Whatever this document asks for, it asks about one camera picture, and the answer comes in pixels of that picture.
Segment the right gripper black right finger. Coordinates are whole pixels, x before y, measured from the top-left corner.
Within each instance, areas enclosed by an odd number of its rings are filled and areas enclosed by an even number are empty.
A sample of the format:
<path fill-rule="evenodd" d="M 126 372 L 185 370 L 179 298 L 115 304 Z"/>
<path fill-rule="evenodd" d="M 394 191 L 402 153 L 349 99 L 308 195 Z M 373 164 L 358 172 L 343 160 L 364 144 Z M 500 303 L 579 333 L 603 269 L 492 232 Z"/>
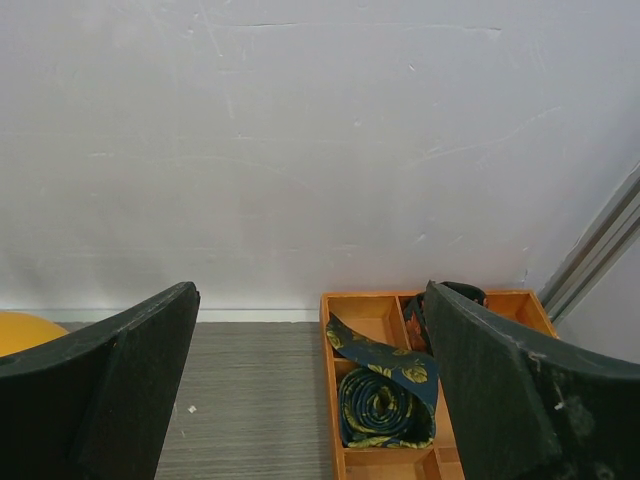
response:
<path fill-rule="evenodd" d="M 424 317 L 468 479 L 636 479 L 639 366 L 435 282 Z"/>

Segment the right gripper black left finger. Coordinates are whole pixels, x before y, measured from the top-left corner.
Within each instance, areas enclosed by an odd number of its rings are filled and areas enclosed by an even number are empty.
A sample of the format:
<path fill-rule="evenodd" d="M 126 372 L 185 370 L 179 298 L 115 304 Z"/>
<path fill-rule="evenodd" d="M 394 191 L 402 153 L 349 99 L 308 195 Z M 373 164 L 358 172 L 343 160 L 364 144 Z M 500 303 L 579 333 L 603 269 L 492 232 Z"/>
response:
<path fill-rule="evenodd" d="M 2 357 L 2 478 L 154 478 L 199 304 L 178 283 Z"/>

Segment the orange wine glass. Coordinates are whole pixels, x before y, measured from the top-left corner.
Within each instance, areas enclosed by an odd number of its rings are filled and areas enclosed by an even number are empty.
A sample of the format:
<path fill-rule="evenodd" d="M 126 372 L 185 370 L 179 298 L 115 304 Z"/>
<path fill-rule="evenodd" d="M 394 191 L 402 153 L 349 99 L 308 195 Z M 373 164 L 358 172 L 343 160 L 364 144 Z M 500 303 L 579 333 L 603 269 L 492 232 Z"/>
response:
<path fill-rule="evenodd" d="M 68 334 L 63 327 L 22 312 L 2 311 L 0 314 L 0 356 L 5 357 Z"/>

